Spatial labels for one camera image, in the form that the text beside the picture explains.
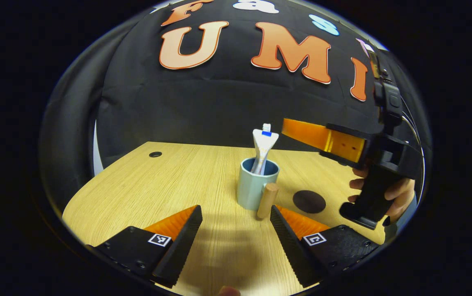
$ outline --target orange letter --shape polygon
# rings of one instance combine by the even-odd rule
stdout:
[[[366,100],[364,90],[366,88],[367,67],[356,58],[351,58],[351,60],[355,66],[355,83],[351,88],[351,95],[363,102]]]
[[[192,68],[203,64],[212,58],[216,52],[221,28],[226,26],[228,26],[228,22],[224,21],[200,25],[200,29],[204,30],[200,49],[193,54],[187,55],[183,55],[180,52],[181,41],[183,41],[183,36],[190,32],[191,28],[183,27],[166,32],[161,36],[163,38],[163,45],[161,46],[161,53],[159,53],[159,62],[163,67],[172,70]]]
[[[260,54],[252,58],[251,64],[261,68],[280,69],[281,62],[276,58],[279,49],[289,71],[295,72],[305,58],[309,57],[302,74],[321,83],[331,82],[331,77],[327,73],[327,51],[331,48],[329,43],[318,37],[309,36],[298,44],[283,26],[260,22],[256,23],[256,27],[263,31],[262,47]]]
[[[185,4],[185,5],[181,5],[181,6],[178,6],[174,9],[172,9],[172,15],[170,15],[170,17],[166,20],[166,22],[162,23],[161,26],[166,26],[168,24],[172,24],[172,23],[175,23],[177,21],[180,21],[182,19],[186,19],[187,17],[189,17],[190,15],[186,12],[188,11],[197,11],[201,8],[201,6],[203,5],[203,3],[208,3],[208,2],[212,2],[214,0],[199,0],[199,1],[194,1],[194,2],[191,2],[189,4]]]

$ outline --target wooden table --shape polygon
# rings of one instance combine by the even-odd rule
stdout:
[[[149,157],[154,151],[160,157]],[[203,222],[177,285],[183,295],[215,295],[223,285],[242,295],[291,295],[303,287],[296,280],[269,219],[237,204],[239,164],[254,148],[147,142],[90,180],[67,205],[63,220],[85,244],[96,246],[133,225],[144,228],[195,204]],[[271,150],[280,167],[276,204],[329,227],[346,224],[381,244],[383,227],[372,231],[342,218],[338,209],[356,178],[352,169],[316,152]],[[305,213],[292,196],[311,190],[326,200],[325,210]]]

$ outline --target white toothpaste tube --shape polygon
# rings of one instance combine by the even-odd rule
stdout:
[[[251,173],[263,175],[265,171],[265,164],[269,150],[274,146],[278,140],[277,133],[270,132],[270,124],[264,123],[263,129],[255,129],[252,131],[254,137],[254,146],[256,148],[256,160],[252,166]]]

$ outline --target mug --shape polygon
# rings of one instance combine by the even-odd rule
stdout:
[[[265,185],[276,183],[279,166],[267,160],[263,175],[251,173],[256,157],[244,159],[239,165],[239,181],[237,186],[237,202],[247,210],[258,210]]]

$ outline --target finger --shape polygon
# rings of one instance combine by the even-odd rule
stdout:
[[[386,215],[391,217],[392,221],[398,220],[403,212],[409,207],[409,204],[413,201],[414,190],[408,190],[399,195],[393,201],[393,204],[389,207]]]
[[[217,294],[217,296],[241,296],[241,294],[237,289],[228,286],[223,286],[221,287],[221,290],[219,291],[219,294]]]
[[[403,178],[386,190],[384,197],[390,201],[400,196],[402,193],[414,188],[414,180]]]
[[[365,179],[354,179],[349,181],[349,187],[351,189],[359,189],[362,190],[362,187],[364,186]]]
[[[353,167],[352,173],[355,174],[356,176],[359,176],[360,178],[365,178],[367,177],[367,174],[369,173],[369,169],[365,168],[363,170],[358,170]]]

